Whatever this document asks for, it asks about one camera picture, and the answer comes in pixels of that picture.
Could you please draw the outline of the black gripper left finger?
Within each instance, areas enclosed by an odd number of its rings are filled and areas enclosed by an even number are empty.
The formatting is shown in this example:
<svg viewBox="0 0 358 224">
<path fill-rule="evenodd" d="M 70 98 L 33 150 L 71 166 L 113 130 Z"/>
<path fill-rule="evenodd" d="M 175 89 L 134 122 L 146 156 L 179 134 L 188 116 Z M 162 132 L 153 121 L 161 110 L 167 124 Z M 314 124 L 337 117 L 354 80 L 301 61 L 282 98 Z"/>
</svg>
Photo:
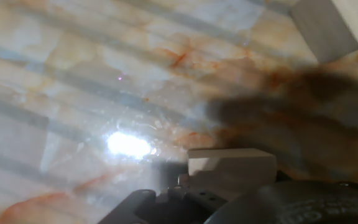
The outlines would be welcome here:
<svg viewBox="0 0 358 224">
<path fill-rule="evenodd" d="M 227 200 L 185 183 L 157 194 L 136 190 L 111 210 L 98 224 L 202 224 Z"/>
</svg>

